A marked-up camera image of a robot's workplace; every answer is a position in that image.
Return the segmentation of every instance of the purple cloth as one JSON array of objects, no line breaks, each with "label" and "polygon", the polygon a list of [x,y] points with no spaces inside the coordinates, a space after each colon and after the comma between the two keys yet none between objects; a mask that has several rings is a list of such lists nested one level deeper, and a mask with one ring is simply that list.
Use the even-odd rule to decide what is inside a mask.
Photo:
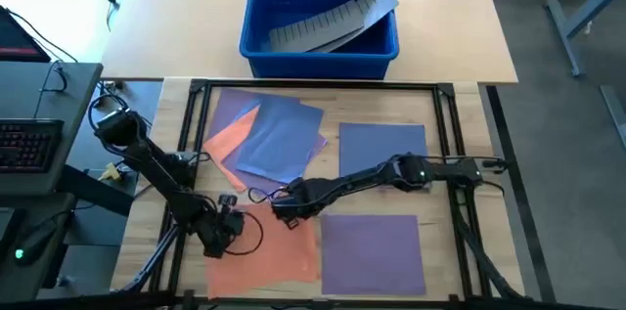
[{"label": "purple cloth", "polygon": [[[309,160],[313,159],[326,145],[326,139],[318,134],[317,142],[313,147],[313,150],[309,153]],[[265,194],[270,194],[284,186],[284,183],[277,182],[275,180],[267,179],[265,177],[261,177],[256,174],[243,172],[242,170],[237,169],[237,161],[239,160],[239,155],[242,150],[243,145],[239,145],[236,149],[234,149],[229,155],[222,160],[222,164],[229,171],[237,176],[248,188],[256,188],[263,191]]]},{"label": "purple cloth", "polygon": [[322,294],[425,291],[417,216],[322,215]]},{"label": "purple cloth", "polygon": [[[258,94],[231,88],[222,88],[219,100],[217,101],[217,107],[215,108],[215,112],[213,113],[213,117],[209,125],[208,138],[212,138],[234,121],[241,118],[244,114],[254,109],[261,103],[262,99],[268,98],[279,98],[284,101],[294,102],[295,104],[299,104],[300,102],[300,99],[294,97]],[[326,139],[322,135],[318,134],[316,145],[311,151],[309,159],[313,159],[313,157],[324,148],[326,142]],[[228,155],[222,161],[222,164],[235,174],[235,176],[237,176],[237,178],[239,178],[247,187],[254,187],[266,193],[271,193],[280,186],[284,185],[283,183],[236,169],[237,159],[239,158],[239,151],[241,150],[241,147],[242,146],[239,146],[230,155]]]},{"label": "purple cloth", "polygon": [[304,174],[324,112],[273,97],[261,99],[252,129],[241,144],[237,168],[283,183]]},{"label": "purple cloth", "polygon": [[393,155],[427,155],[423,125],[339,124],[339,176],[372,168]]},{"label": "purple cloth", "polygon": [[299,103],[300,99],[289,96],[258,94],[231,88],[222,88],[208,128],[208,139],[224,130],[235,120],[254,109],[263,98],[280,98]]}]

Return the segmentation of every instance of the blue plastic bin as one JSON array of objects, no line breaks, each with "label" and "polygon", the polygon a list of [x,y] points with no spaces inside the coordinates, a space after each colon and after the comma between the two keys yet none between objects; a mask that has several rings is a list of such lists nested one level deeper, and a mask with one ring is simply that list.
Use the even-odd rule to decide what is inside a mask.
[{"label": "blue plastic bin", "polygon": [[271,52],[269,31],[349,0],[247,0],[240,52],[255,77],[383,79],[399,53],[394,12],[331,53]]}]

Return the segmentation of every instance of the gray floor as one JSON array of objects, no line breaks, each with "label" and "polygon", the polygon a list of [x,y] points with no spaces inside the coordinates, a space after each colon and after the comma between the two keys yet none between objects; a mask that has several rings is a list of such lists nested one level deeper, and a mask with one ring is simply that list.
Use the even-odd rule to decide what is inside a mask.
[{"label": "gray floor", "polygon": [[[561,2],[569,14],[584,0]],[[499,92],[558,301],[626,308],[626,150],[598,90],[599,84],[614,85],[626,104],[626,0],[613,2],[594,21],[591,34],[577,38],[588,70],[580,79],[569,76],[544,0],[495,3],[519,77],[519,84],[501,86]],[[130,83],[126,97],[152,118],[159,89],[160,83]],[[483,103],[498,147],[486,96]],[[70,163],[101,168],[117,161],[84,124]],[[74,155],[78,152],[93,154],[81,160]],[[527,293],[538,297],[511,195],[507,205]],[[103,210],[82,212],[72,226],[75,245],[63,267],[75,282],[41,296],[108,291],[125,221]],[[112,227],[102,228],[104,223]],[[81,268],[89,260],[85,255],[101,258],[102,265]]]}]

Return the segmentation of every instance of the wooden tabletop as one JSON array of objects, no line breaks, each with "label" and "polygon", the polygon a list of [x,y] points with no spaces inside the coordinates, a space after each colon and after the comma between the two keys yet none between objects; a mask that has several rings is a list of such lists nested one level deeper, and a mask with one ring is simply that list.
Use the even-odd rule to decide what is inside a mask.
[{"label": "wooden tabletop", "polygon": [[[183,119],[190,79],[165,79],[158,110],[151,133],[152,139],[166,151],[175,151]],[[483,107],[476,83],[457,83],[457,102],[468,155],[492,155]],[[305,105],[325,111],[320,133],[328,144],[309,164],[305,177],[335,178],[338,174],[338,124],[340,122],[366,123],[421,123],[425,126],[426,144],[430,155],[440,155],[432,98],[429,93],[398,90],[345,89],[270,89],[249,91],[295,96]],[[219,98],[219,88],[211,93],[209,121]],[[190,150],[194,144],[197,120],[192,121]],[[140,187],[147,183],[140,182]],[[228,181],[213,162],[204,162],[199,169],[196,184],[199,193],[214,198],[232,191]],[[476,190],[476,205],[480,230],[487,254],[511,283],[523,292],[519,266],[509,227],[509,219],[502,194],[491,187]],[[130,280],[157,244],[164,199],[154,190],[139,197],[132,205],[123,244],[112,279],[112,288],[121,288]],[[425,270],[426,295],[415,297],[359,296],[359,299],[437,299],[445,300],[451,293],[462,294],[457,252],[450,219],[450,206],[443,184],[435,183],[429,193],[406,194],[390,188],[377,188],[339,199],[325,209],[333,214],[416,214],[419,216],[419,234]],[[164,285],[170,267],[171,249],[166,256],[163,272]],[[475,269],[470,267],[474,292],[479,293]],[[197,236],[187,238],[185,256],[181,265],[179,293],[194,289],[196,295],[206,295],[204,258]],[[268,288],[256,288],[241,297],[311,298],[320,297],[321,283],[282,283]]]},{"label": "wooden tabletop", "polygon": [[[386,81],[515,83],[493,0],[399,0],[400,55]],[[240,55],[246,0],[124,0],[104,78],[250,78]]]}]

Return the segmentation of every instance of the orange cloth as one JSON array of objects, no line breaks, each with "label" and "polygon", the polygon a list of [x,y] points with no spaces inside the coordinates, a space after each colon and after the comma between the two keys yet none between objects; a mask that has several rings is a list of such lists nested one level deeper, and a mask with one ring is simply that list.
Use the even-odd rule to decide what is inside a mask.
[{"label": "orange cloth", "polygon": [[[276,218],[269,203],[240,208],[259,220],[263,226],[263,242],[257,251],[249,255],[224,254],[221,259],[205,259],[209,298],[241,294],[279,282],[319,280],[318,248],[312,220],[300,220],[300,224],[290,230]],[[228,250],[242,252],[253,249],[259,238],[258,225],[245,215],[244,232],[235,238]]]},{"label": "orange cloth", "polygon": [[247,134],[249,134],[250,129],[252,129],[252,124],[256,119],[258,108],[259,106],[243,115],[231,125],[224,128],[224,130],[215,134],[215,136],[206,141],[203,145],[204,149],[211,155],[213,163],[224,173],[228,181],[233,185],[233,188],[238,192],[243,192],[246,189],[246,184],[229,171],[228,168],[222,164],[222,160],[247,138]]}]

